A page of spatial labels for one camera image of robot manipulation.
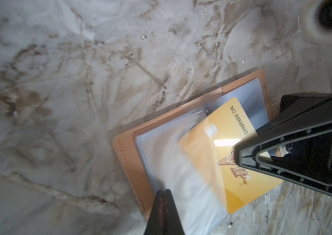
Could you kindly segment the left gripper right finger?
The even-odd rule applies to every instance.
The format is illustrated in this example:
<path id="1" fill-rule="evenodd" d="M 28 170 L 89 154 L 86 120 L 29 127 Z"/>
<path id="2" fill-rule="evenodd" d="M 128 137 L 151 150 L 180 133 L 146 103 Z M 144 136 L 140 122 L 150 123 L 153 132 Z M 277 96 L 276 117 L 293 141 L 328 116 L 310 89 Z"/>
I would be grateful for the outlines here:
<path id="1" fill-rule="evenodd" d="M 171 190 L 164 191 L 164 235 L 184 235 Z"/>

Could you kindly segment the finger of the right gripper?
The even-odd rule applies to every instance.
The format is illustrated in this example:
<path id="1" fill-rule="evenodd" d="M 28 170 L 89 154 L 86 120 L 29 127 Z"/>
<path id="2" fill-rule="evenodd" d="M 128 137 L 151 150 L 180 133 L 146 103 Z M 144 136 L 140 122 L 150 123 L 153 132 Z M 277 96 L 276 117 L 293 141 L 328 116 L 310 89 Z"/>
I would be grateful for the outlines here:
<path id="1" fill-rule="evenodd" d="M 237 165 L 332 196 L 332 120 L 287 124 L 235 147 Z"/>

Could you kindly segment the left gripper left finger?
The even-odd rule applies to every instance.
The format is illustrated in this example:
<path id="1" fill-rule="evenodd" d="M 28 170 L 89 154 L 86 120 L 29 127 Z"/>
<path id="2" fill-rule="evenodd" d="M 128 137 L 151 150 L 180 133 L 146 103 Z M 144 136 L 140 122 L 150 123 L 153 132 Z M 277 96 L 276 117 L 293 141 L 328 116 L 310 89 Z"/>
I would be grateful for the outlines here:
<path id="1" fill-rule="evenodd" d="M 144 235 L 163 235 L 164 233 L 165 194 L 163 191 L 157 191 Z"/>

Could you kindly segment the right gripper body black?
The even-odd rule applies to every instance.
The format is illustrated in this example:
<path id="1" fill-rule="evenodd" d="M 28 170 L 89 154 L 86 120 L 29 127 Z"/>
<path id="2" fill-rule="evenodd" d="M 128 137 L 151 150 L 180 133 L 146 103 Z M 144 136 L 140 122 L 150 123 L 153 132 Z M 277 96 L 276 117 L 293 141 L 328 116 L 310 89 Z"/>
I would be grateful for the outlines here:
<path id="1" fill-rule="evenodd" d="M 297 117 L 326 102 L 332 101 L 332 94 L 295 93 L 281 98 L 279 114 L 287 118 Z"/>

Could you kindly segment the pink leather card holder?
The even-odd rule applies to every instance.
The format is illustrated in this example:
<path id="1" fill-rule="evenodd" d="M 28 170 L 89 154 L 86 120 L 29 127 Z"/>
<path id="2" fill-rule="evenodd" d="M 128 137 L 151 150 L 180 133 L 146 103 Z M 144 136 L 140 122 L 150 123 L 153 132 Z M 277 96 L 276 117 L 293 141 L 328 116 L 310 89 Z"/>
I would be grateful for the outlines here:
<path id="1" fill-rule="evenodd" d="M 239 100 L 256 133 L 272 119 L 265 72 L 256 70 L 114 138 L 115 152 L 147 221 L 157 191 L 167 189 L 185 235 L 207 235 L 230 214 L 178 142 L 232 98 Z"/>

